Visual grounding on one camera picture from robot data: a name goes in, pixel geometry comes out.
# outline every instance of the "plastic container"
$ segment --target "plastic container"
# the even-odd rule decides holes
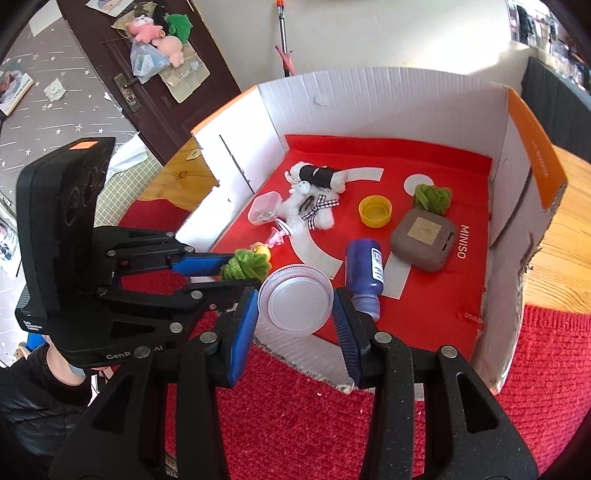
[[[308,265],[288,265],[261,286],[259,319],[286,335],[311,335],[330,317],[333,296],[332,284],[322,272]]]
[[[384,290],[384,268],[379,244],[371,238],[353,240],[347,246],[345,287],[355,310],[379,320],[379,296]]]
[[[365,197],[359,203],[361,221],[370,228],[382,228],[392,218],[392,203],[381,195]]]
[[[275,214],[283,201],[278,192],[269,192],[253,200],[251,209],[248,211],[248,221],[253,225],[263,225],[274,222]]]

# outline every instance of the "blue gripper pad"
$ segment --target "blue gripper pad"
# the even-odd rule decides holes
[[[343,359],[345,359],[345,365],[347,366],[347,373],[353,379],[355,385],[359,385],[363,375],[361,369],[361,348],[349,323],[349,318],[357,318],[357,312],[344,288],[337,288],[335,290],[332,312],[340,349],[343,352]]]
[[[252,345],[257,320],[258,290],[250,287],[245,288],[238,307],[233,312],[232,323],[236,322],[237,325],[231,327],[232,343],[229,346],[229,351],[226,351],[228,383],[231,387],[236,385],[246,368],[246,358]]]
[[[185,277],[211,277],[219,275],[233,254],[188,254],[181,261],[172,263],[171,269]]]

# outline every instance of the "white plastic lid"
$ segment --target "white plastic lid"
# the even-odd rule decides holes
[[[329,319],[333,295],[332,284],[322,272],[308,265],[288,265],[263,283],[259,320],[286,335],[311,335]]]

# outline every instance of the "wallpaper with stars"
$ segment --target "wallpaper with stars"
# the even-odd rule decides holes
[[[0,191],[12,203],[20,171],[44,154],[86,136],[116,137],[117,149],[135,135],[63,18],[35,37],[26,26],[9,59],[34,81],[0,134]],[[56,78],[66,93],[50,101],[43,90]]]

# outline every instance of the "face mask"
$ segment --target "face mask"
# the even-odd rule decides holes
[[[79,377],[85,377],[86,376],[86,373],[81,368],[74,367],[74,365],[70,365],[70,364],[68,364],[68,366],[70,367],[70,371],[74,375],[78,375]]]

